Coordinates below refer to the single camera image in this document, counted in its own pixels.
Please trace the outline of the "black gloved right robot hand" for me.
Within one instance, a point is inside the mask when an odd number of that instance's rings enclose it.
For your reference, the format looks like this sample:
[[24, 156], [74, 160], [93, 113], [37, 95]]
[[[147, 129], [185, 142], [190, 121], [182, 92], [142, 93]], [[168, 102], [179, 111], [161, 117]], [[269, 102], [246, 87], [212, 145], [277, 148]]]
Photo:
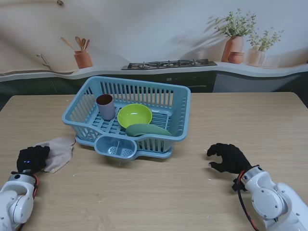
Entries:
[[232, 174], [240, 174], [242, 171], [252, 168], [252, 165], [246, 159], [243, 152], [233, 144], [213, 144], [207, 150], [206, 155], [208, 157], [216, 155], [222, 158], [221, 163], [209, 163], [211, 168], [220, 173], [229, 172]]

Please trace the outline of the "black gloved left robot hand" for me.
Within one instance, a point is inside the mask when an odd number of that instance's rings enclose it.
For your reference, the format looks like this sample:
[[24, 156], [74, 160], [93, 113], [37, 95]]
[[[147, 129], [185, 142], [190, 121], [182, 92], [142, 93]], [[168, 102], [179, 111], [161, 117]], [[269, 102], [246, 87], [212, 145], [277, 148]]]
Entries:
[[49, 156], [49, 146], [28, 147], [19, 152], [16, 162], [18, 172], [29, 170], [31, 173], [37, 173], [46, 167], [46, 160]]

